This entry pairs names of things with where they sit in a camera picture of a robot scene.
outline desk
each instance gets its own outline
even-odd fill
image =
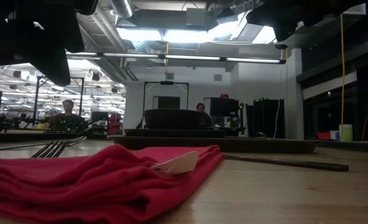
[[[62,156],[94,154],[109,144],[84,141]],[[187,202],[154,223],[368,224],[368,152],[319,147],[314,154],[251,155],[348,164],[350,172],[223,161]]]

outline dark plastic tray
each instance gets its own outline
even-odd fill
[[[169,138],[224,138],[225,131],[172,130],[172,129],[125,129],[129,137],[169,137]]]
[[[315,141],[268,138],[161,138],[108,136],[115,144],[138,150],[146,147],[202,147],[218,145],[222,152],[313,153]]]

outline ceiling duct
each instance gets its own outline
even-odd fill
[[[148,44],[148,41],[145,41],[145,40],[139,40],[138,41],[137,40],[137,41],[132,41],[132,43],[133,43],[133,46],[134,46],[135,50],[138,53],[141,53],[141,54],[159,54],[160,53],[157,50],[151,49],[151,47]],[[151,61],[156,62],[156,63],[163,63],[163,64],[165,62],[164,59],[149,58],[148,60],[151,60]]]
[[[111,6],[119,18],[130,18],[134,14],[134,4],[131,0],[110,0]]]

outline person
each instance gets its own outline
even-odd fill
[[[196,110],[202,113],[200,126],[202,128],[211,127],[211,118],[206,112],[204,112],[204,109],[205,109],[205,107],[204,107],[203,103],[198,103],[197,104]]]
[[[228,93],[221,93],[220,98],[221,99],[228,99],[229,95],[228,95]],[[220,127],[225,126],[225,117],[224,116],[212,116],[211,120],[212,120],[212,125],[213,126],[215,126],[215,125],[218,125]],[[230,117],[230,127],[232,127],[232,128],[239,127],[239,122],[240,122],[240,118]]]
[[[228,95],[228,93],[221,93],[220,98],[221,99],[228,99],[229,95]]]
[[[84,118],[73,114],[74,102],[65,100],[63,103],[65,113],[57,114],[48,123],[45,123],[46,128],[56,130],[77,130],[84,127]]]

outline ceiling pipe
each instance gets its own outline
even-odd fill
[[[102,24],[102,22],[97,18],[97,14],[92,14],[91,18],[94,20],[94,22],[98,25],[98,27],[102,30],[104,35],[107,37],[107,39],[111,42],[111,44],[115,47],[118,51],[123,51],[123,48],[119,45],[117,40],[110,34],[109,31],[105,28],[105,26]]]
[[[133,46],[138,53],[141,53],[141,54],[158,54],[159,53],[156,50],[151,49],[151,46],[149,46],[148,41],[146,40],[131,41],[131,43],[133,43]],[[149,58],[148,60],[151,60],[156,63],[162,63],[162,64],[165,63],[164,59]]]
[[[131,0],[110,0],[110,3],[119,18],[130,18],[135,12],[135,7]]]
[[[116,28],[110,24],[109,20],[106,18],[106,16],[104,15],[103,11],[100,9],[99,6],[97,6],[97,9],[95,10],[95,12],[96,13],[91,15],[91,18],[95,21],[98,27],[106,35],[106,37],[115,47],[115,49],[120,52],[125,52],[126,49],[124,47],[125,45],[123,43],[123,40],[120,38],[119,34],[117,33]],[[129,73],[126,71],[125,68],[116,66],[114,63],[110,63],[109,61],[105,61],[105,62],[108,63],[108,65],[111,66],[112,68],[115,68],[118,71],[120,71],[122,74],[124,74],[124,76],[129,77],[133,81],[138,81],[138,79],[135,76],[133,76],[132,72]]]
[[[125,52],[126,49],[125,49],[124,42],[121,39],[119,33],[117,33],[116,27],[114,27],[114,26],[112,26],[110,24],[109,20],[106,18],[106,16],[104,15],[103,11],[99,7],[97,7],[97,9],[95,10],[95,12],[96,12],[96,14],[98,14],[99,18],[102,20],[102,22],[105,25],[105,27],[109,30],[110,34],[113,36],[114,41],[117,42],[117,44],[118,44],[118,50],[121,50],[121,51],[124,51]]]
[[[101,47],[99,45],[96,44],[96,42],[91,38],[91,36],[85,31],[85,29],[80,26],[80,30],[82,31],[82,37],[83,37],[83,42],[84,42],[84,47],[86,51],[92,51],[93,49],[95,49],[94,51],[96,52],[100,52],[101,51]],[[111,74],[117,73],[118,74],[118,81],[120,83],[123,83],[127,80],[127,77],[125,76],[125,74],[119,72],[120,70],[115,70],[115,67],[113,66],[113,63],[110,62],[107,58],[103,58],[101,59],[99,62],[92,60],[93,63],[99,65],[99,62],[104,62],[105,64],[107,64],[110,69],[106,69],[106,73],[109,74],[109,77],[113,80],[115,78],[112,77]]]

